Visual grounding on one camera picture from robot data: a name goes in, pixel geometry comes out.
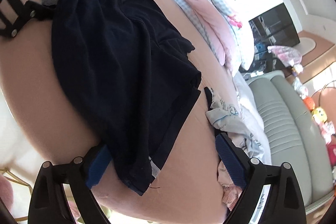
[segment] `yellow toy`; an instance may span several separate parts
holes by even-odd
[[[315,108],[311,113],[315,120],[320,120],[323,123],[325,123],[328,119],[326,112],[321,107]]]

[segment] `clothing tag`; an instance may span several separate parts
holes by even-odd
[[[160,173],[160,168],[159,167],[157,167],[156,165],[155,165],[155,163],[152,161],[152,159],[151,159],[151,157],[149,157],[149,159],[150,159],[150,161],[151,161],[151,166],[152,166],[152,176],[154,177],[154,178],[156,178],[158,175],[159,175],[159,173]]]
[[[57,5],[58,0],[42,0],[42,5],[44,6],[54,6]]]

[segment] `pink toy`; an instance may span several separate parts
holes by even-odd
[[[315,120],[315,122],[317,123],[317,125],[320,128],[321,135],[324,138],[325,143],[326,144],[331,143],[331,136],[333,134],[335,134],[335,127],[334,127],[333,122],[325,122],[325,123],[323,123],[323,122],[321,122],[320,119],[318,119],[316,117],[314,117],[314,120]]]
[[[268,52],[272,52],[285,67],[293,67],[301,63],[302,54],[292,47],[268,46],[267,49]]]
[[[11,183],[3,175],[0,175],[0,198],[6,208],[11,211],[14,200],[13,188]]]
[[[304,100],[305,98],[307,98],[308,96],[308,88],[305,87],[300,79],[298,77],[295,78],[294,82],[293,82],[293,88],[296,91],[296,93],[300,96],[300,98],[302,100]]]

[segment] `gray sofa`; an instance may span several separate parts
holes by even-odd
[[[332,171],[320,131],[281,71],[252,78],[248,84],[264,121],[272,163],[286,161],[293,166],[308,214],[333,196]]]

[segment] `pink blanket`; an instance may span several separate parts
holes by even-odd
[[[186,0],[195,11],[214,45],[219,63],[235,75],[241,64],[239,49],[228,22],[210,0]]]

